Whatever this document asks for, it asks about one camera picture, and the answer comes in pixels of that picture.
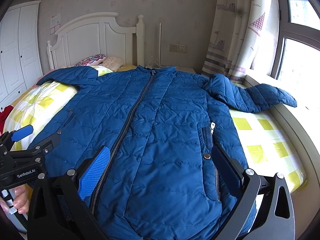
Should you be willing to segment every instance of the white wooden headboard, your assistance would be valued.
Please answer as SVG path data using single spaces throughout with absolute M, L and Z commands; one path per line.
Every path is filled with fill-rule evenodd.
M 133 34 L 137 36 L 137 64 L 144 66 L 144 22 L 138 16 L 136 27 L 120 27 L 118 13 L 99 12 L 80 16 L 63 25 L 55 32 L 58 39 L 47 53 L 50 69 L 70 67 L 96 54 L 119 57 L 125 65 L 133 62 Z

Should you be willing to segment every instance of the paper notice on wall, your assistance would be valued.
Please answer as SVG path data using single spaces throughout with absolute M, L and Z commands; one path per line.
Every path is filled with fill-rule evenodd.
M 56 15 L 52 16 L 50 18 L 50 28 L 54 28 L 58 24 L 60 24 L 61 21 L 61 13 L 57 13 Z

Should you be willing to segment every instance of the yellow pillow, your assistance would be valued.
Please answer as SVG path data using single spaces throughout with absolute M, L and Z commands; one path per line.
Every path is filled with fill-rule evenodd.
M 127 65 L 127 66 L 123 66 L 123 67 L 120 67 L 120 69 L 117 71 L 128 71 L 128 70 L 131 70 L 131 69 L 136 69 L 137 66 L 134 66 L 134 65 Z

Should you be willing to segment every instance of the snap button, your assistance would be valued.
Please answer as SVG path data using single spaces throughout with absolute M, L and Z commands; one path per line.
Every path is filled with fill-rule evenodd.
M 211 158 L 209 153 L 206 153 L 203 155 L 203 158 L 205 158 L 206 160 L 209 160 Z

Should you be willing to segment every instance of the metal pole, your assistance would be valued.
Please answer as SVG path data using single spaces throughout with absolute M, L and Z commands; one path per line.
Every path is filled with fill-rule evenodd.
M 159 65 L 161 65 L 161 23 L 159 24 Z

